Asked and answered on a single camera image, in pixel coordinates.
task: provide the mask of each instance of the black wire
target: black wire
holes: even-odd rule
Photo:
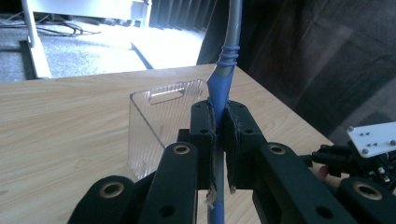
[[[20,16],[22,12],[15,14],[9,18],[6,19],[6,21],[10,21],[18,16]],[[48,35],[48,36],[65,36],[65,37],[77,37],[79,35],[97,35],[100,34],[100,32],[91,32],[91,31],[86,31],[82,29],[80,26],[70,23],[70,22],[65,22],[61,20],[55,20],[55,21],[47,21],[50,15],[45,16],[43,19],[36,21],[36,29],[37,31],[40,31],[39,33],[41,35]],[[72,30],[72,33],[67,33],[67,32],[61,32],[61,31],[55,31],[51,30],[49,28],[43,28],[39,27],[41,25],[44,26],[63,26],[70,28]],[[0,28],[10,28],[10,29],[18,29],[18,28],[26,28],[27,25],[25,23],[17,23],[17,24],[1,24],[0,23]]]

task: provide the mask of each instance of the curtain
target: curtain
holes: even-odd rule
[[[215,0],[153,0],[150,27],[204,30]]]
[[[244,1],[238,66],[334,142],[349,125],[396,120],[396,4]],[[198,64],[214,63],[227,26],[218,0]]]

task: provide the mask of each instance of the transparent plastic box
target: transparent plastic box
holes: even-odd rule
[[[191,106],[206,100],[203,80],[132,93],[128,164],[137,180],[154,172],[163,150],[177,140],[179,129],[190,128]]]

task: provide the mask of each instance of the floor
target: floor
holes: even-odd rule
[[[23,18],[7,18],[9,15],[0,15],[0,82],[34,79],[35,71],[26,42],[27,28],[5,28],[6,25],[22,24]],[[74,18],[67,22],[81,27],[85,35],[53,36],[39,31],[54,78],[196,65],[205,37],[205,31],[124,27],[94,22],[89,18]],[[68,27],[53,24],[39,27],[73,32]]]

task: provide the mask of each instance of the white furniture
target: white furniture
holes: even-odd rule
[[[37,78],[51,78],[33,12],[141,21],[149,26],[151,0],[21,0],[28,26],[28,44]]]

